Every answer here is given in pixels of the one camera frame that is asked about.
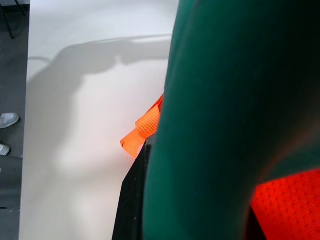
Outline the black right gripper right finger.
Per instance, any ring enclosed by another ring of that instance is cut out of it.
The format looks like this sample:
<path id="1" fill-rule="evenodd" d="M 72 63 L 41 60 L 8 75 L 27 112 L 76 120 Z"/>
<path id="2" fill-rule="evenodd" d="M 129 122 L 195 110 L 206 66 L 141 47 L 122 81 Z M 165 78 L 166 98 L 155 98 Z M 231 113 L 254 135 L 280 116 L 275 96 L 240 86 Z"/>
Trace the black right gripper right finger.
<path id="1" fill-rule="evenodd" d="M 245 240 L 267 240 L 252 207 L 250 207 L 248 214 L 248 221 L 245 231 Z"/>

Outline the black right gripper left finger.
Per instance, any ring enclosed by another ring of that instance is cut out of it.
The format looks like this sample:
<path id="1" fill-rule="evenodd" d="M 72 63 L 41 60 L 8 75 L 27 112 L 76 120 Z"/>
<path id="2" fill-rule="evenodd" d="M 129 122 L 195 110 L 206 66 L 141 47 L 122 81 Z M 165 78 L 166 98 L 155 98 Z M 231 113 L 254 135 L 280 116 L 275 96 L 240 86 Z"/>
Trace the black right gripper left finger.
<path id="1" fill-rule="evenodd" d="M 112 240 L 143 240 L 143 205 L 152 145 L 145 143 L 121 186 Z"/>

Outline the black chair legs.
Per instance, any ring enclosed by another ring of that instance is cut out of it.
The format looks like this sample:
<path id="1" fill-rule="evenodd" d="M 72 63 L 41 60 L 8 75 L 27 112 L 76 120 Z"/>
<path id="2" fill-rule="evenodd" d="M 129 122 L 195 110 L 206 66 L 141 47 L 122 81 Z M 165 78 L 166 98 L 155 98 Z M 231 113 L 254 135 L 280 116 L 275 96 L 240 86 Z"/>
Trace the black chair legs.
<path id="1" fill-rule="evenodd" d="M 24 6 L 20 4 L 19 0 L 13 0 L 13 1 L 15 5 L 2 6 L 1 0 L 0 0 L 0 15 L 3 18 L 5 28 L 12 40 L 15 39 L 15 36 L 13 34 L 9 20 L 7 18 L 7 14 L 15 14 L 17 12 L 20 12 L 23 17 L 27 15 Z"/>

